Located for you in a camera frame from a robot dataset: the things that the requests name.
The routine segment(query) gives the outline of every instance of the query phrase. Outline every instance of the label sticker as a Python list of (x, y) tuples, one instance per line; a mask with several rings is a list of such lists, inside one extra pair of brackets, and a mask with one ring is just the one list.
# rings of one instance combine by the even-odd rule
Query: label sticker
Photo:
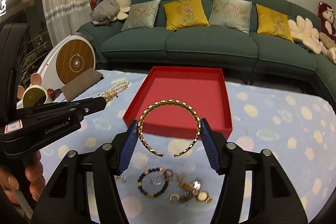
[(22, 121), (17, 120), (15, 122), (12, 122), (12, 123), (9, 123), (8, 125), (6, 125), (5, 134), (9, 133), (9, 132), (12, 132), (12, 131), (15, 131), (15, 130), (18, 130), (18, 129), (21, 129), (21, 128), (23, 128)]

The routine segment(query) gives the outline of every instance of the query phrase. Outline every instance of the pink ear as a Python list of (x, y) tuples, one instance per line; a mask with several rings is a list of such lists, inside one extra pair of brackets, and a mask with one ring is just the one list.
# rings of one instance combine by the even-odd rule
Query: pink ear
[(23, 93), (25, 93), (25, 88), (21, 85), (17, 87), (17, 97), (21, 100), (23, 97)]
[(30, 83), (32, 85), (41, 85), (41, 83), (42, 83), (41, 75), (39, 75), (38, 73), (33, 73), (30, 76)]

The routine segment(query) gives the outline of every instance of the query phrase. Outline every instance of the light blue pillow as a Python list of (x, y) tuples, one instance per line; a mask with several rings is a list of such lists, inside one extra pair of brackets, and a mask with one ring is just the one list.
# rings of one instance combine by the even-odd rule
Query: light blue pillow
[(128, 17), (121, 31), (139, 28), (152, 28), (161, 0), (153, 0), (131, 5)]
[(213, 0), (209, 24), (249, 34), (251, 8), (246, 0)]

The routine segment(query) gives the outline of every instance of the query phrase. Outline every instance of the yellow pillow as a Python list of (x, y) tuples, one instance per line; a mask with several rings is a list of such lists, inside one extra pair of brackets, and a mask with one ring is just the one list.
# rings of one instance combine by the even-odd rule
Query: yellow pillow
[(201, 0), (178, 0), (163, 5), (166, 29), (176, 31), (185, 27), (210, 26), (205, 16)]
[(259, 4), (256, 6), (259, 17), (258, 33), (274, 35), (294, 43), (289, 29), (287, 15)]

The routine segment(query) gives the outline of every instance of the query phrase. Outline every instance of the blue gripper pad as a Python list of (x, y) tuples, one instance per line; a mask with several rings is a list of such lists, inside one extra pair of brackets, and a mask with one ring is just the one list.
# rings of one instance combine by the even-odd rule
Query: blue gripper pad
[(213, 170), (216, 171), (216, 173), (219, 172), (221, 168), (221, 164), (219, 162), (219, 151), (214, 143), (214, 140), (212, 139), (211, 129), (208, 125), (205, 124), (204, 120), (201, 119), (201, 138), (202, 143), (205, 149), (205, 152), (208, 156), (208, 160), (210, 163), (210, 166)]
[(120, 174), (123, 173), (128, 168), (129, 163), (131, 161), (135, 146), (137, 145), (137, 141), (139, 138), (137, 130), (138, 130), (137, 123), (134, 123), (133, 127), (127, 130), (129, 134), (119, 154), (119, 164), (117, 169), (120, 172)]

